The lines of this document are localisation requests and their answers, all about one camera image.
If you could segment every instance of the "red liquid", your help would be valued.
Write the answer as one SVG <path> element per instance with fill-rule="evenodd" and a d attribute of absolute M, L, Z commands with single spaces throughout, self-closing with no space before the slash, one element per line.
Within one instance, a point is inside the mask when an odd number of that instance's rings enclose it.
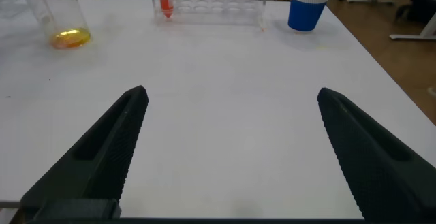
<path fill-rule="evenodd" d="M 172 2 L 170 2 L 170 0 L 161 0 L 161 9 L 166 18 L 169 18 L 172 15 L 172 10 L 174 7 L 172 6 Z"/>

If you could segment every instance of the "glass beaker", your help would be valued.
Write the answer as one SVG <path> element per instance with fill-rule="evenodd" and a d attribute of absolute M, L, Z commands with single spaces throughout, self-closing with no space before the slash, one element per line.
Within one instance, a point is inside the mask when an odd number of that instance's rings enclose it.
<path fill-rule="evenodd" d="M 87 43 L 91 34 L 77 0 L 26 0 L 48 41 L 55 48 Z"/>

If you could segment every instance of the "wooden floor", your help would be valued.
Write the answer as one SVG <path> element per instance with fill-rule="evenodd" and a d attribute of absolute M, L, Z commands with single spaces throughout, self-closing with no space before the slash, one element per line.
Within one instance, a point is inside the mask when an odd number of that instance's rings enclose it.
<path fill-rule="evenodd" d="M 436 42 L 390 40 L 390 34 L 419 34 L 424 28 L 394 22 L 398 6 L 409 3 L 395 1 L 388 6 L 329 0 L 327 6 L 436 125 L 436 97 L 427 92 L 431 86 L 436 88 Z"/>

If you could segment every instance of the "blue paper cup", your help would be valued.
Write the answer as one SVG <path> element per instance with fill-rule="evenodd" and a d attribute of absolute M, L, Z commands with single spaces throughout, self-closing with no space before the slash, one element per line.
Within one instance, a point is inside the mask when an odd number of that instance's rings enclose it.
<path fill-rule="evenodd" d="M 287 24 L 297 31 L 312 31 L 320 19 L 327 0 L 291 0 Z"/>

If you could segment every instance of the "table surface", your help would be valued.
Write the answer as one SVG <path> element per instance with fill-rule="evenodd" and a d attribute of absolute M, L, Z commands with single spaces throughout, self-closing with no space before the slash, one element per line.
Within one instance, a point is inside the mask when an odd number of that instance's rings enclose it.
<path fill-rule="evenodd" d="M 149 94 L 124 217 L 362 218 L 317 94 L 348 96 L 436 165 L 436 129 L 329 9 L 295 34 L 153 22 L 151 0 L 79 0 L 92 42 L 54 50 L 32 13 L 0 20 L 0 200 L 16 201 L 127 89 Z"/>

